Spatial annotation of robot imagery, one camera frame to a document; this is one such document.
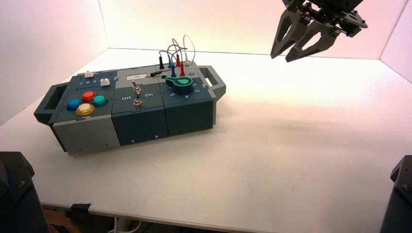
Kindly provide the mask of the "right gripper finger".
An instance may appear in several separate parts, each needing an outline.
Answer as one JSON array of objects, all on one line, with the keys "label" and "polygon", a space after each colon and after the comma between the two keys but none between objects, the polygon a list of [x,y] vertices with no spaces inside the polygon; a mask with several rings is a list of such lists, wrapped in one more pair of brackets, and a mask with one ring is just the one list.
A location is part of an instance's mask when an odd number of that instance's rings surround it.
[{"label": "right gripper finger", "polygon": [[[306,49],[303,47],[313,38],[317,33],[320,33],[319,40],[313,45]],[[335,32],[332,28],[313,21],[310,23],[303,34],[303,36],[295,43],[295,45],[290,49],[285,60],[286,62],[295,61],[316,53],[325,51],[329,49],[335,42],[339,33]]]},{"label": "right gripper finger", "polygon": [[275,58],[300,40],[311,21],[310,17],[285,10],[280,17],[270,56]]}]

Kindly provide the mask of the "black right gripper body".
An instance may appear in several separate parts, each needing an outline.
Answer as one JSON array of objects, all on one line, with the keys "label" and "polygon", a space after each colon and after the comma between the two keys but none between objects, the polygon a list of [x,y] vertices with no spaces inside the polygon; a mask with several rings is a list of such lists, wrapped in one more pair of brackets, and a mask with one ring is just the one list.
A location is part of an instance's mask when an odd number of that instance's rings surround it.
[{"label": "black right gripper body", "polygon": [[297,16],[300,23],[317,22],[354,37],[368,25],[356,7],[362,0],[284,0],[285,12]]}]

